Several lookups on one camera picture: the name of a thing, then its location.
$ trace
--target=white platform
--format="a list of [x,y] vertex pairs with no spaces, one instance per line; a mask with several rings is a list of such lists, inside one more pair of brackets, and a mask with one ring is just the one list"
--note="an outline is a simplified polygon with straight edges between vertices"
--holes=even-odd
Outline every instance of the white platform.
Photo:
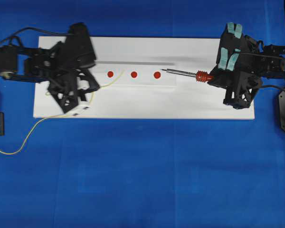
[[[39,46],[51,48],[63,37],[40,37]],[[100,85],[124,75],[112,86],[95,92],[92,108],[76,118],[137,119],[254,119],[254,105],[235,110],[223,104],[225,90],[196,82],[194,78],[153,74],[161,68],[197,72],[215,66],[219,39],[109,38],[92,39],[97,65],[91,72]],[[109,78],[108,71],[114,76]],[[131,77],[136,71],[138,76]],[[51,96],[48,82],[36,84],[34,117],[62,114]]]

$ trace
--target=metal rod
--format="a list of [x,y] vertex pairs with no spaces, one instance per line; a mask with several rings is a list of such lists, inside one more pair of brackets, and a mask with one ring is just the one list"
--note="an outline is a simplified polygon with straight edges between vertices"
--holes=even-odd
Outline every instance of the metal rod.
[[170,74],[183,75],[183,76],[188,76],[188,77],[196,77],[195,73],[191,73],[187,71],[173,70],[173,69],[161,69],[161,70],[166,71],[167,73],[170,73]]

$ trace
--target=red circle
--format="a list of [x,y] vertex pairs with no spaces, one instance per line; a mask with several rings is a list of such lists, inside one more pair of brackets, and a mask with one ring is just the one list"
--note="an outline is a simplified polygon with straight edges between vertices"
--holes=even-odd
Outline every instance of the red circle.
[[136,77],[137,77],[137,72],[133,71],[133,72],[131,73],[131,77],[132,77],[132,78],[136,78]]
[[160,73],[159,71],[156,71],[156,72],[154,73],[154,77],[155,77],[156,79],[159,79],[159,78],[161,77],[161,73]]
[[109,72],[108,72],[108,77],[113,77],[113,76],[114,76],[113,71],[109,71]]

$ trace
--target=red spring grip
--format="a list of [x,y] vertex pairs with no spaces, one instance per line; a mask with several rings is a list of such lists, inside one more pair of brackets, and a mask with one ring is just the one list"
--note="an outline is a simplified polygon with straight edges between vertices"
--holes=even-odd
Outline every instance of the red spring grip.
[[196,80],[198,82],[207,82],[213,79],[212,75],[209,75],[207,72],[205,71],[198,71],[196,74]]

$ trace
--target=blue background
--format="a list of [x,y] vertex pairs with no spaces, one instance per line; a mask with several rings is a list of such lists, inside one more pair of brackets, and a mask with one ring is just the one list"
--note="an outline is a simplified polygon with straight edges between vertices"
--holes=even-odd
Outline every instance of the blue background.
[[[0,0],[0,40],[76,22],[95,36],[219,38],[230,21],[285,45],[282,0]],[[0,228],[285,227],[277,94],[259,92],[253,121],[48,120],[0,154]],[[33,84],[0,78],[3,150],[36,122],[33,98]]]

